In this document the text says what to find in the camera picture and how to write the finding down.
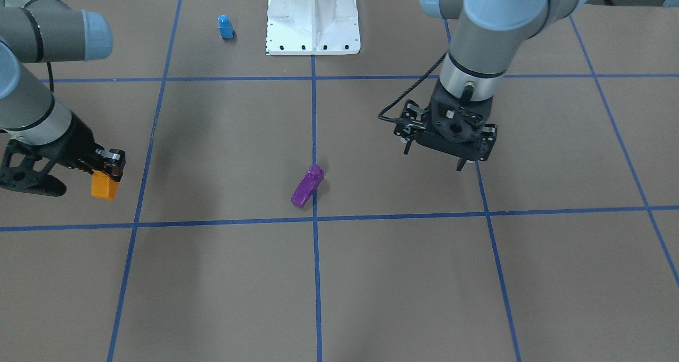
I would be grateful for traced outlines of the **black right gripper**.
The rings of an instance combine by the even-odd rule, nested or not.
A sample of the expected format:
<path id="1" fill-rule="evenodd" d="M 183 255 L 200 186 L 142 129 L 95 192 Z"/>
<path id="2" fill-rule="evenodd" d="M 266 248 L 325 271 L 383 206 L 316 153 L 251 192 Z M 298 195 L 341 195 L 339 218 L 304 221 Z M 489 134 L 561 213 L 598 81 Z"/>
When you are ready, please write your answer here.
<path id="1" fill-rule="evenodd" d="M 71 169 L 80 169 L 93 174 L 101 171 L 112 181 L 119 183 L 124 175 L 126 153 L 121 149 L 108 151 L 97 144 L 92 130 L 76 116 L 65 134 L 48 144 L 51 154 L 55 154 L 56 162 Z"/>

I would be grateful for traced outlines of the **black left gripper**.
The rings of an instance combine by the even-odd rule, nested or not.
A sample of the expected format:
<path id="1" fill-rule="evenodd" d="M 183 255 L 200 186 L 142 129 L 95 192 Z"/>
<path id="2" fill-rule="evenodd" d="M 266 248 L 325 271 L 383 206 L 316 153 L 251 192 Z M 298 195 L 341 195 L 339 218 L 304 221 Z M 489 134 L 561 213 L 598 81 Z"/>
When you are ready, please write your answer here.
<path id="1" fill-rule="evenodd" d="M 489 123 L 493 98 L 474 101 L 472 85 L 463 87 L 456 98 L 438 81 L 426 108 L 412 99 L 405 101 L 401 114 L 394 118 L 394 134 L 409 154 L 412 143 L 458 157 L 456 171 L 467 162 L 487 161 L 497 142 L 498 127 Z"/>

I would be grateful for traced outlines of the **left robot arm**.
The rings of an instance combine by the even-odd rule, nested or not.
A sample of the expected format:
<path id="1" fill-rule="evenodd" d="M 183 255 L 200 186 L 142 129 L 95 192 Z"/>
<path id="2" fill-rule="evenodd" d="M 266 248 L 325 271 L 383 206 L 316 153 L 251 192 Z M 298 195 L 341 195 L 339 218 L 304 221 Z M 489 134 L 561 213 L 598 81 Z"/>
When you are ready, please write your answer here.
<path id="1" fill-rule="evenodd" d="M 489 123 L 495 92 L 520 46 L 584 4 L 676 8 L 677 0 L 420 0 L 429 16 L 458 21 L 424 108 L 405 101 L 393 123 L 408 154 L 412 144 L 458 158 L 456 168 L 487 161 L 497 142 Z"/>

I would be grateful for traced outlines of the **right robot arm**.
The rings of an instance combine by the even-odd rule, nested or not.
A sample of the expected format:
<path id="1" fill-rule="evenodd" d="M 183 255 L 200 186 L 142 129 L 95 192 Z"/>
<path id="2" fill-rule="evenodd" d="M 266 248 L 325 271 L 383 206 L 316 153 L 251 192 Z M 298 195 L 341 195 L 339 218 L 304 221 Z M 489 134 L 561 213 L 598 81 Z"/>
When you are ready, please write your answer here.
<path id="1" fill-rule="evenodd" d="M 27 64 L 107 59 L 114 39 L 104 16 L 62 0 L 2 0 L 2 132 L 7 156 L 48 159 L 66 168 L 122 178 L 125 153 L 107 151 L 91 129 L 64 106 L 53 84 L 44 85 Z"/>

